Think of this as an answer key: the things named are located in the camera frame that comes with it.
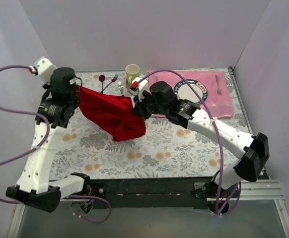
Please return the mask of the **red cloth napkin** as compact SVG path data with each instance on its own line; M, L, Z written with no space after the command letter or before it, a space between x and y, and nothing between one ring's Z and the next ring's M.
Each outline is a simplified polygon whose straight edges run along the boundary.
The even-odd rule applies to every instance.
M145 120L133 114L130 97L107 95L82 87L78 92L82 114L112 135L117 142L136 139L146 133Z

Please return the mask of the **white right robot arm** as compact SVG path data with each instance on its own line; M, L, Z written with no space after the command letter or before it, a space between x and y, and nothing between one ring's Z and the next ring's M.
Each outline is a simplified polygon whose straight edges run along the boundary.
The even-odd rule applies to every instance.
M170 85L160 81L149 86L147 81L134 81L138 94L134 98L135 115L148 119L164 115L172 124L198 132L230 151L237 161L218 173L210 183L211 193L224 196L228 189L242 180L256 182L269 158L268 137L252 135L210 118L198 104L178 99Z

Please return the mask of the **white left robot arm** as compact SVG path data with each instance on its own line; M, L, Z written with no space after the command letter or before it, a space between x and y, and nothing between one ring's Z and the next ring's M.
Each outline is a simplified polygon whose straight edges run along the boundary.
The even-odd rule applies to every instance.
M46 92L42 96L38 113L44 115L49 124L39 117L35 118L32 146L36 150L29 155L16 185L7 188L7 197L51 213L65 197L76 194L80 198L87 198L91 194L91 186L87 183L89 176L82 173L72 173L63 179L49 182L58 143L79 106L77 94L80 86L76 84L76 79L72 68L61 67L53 71L50 80L44 85Z

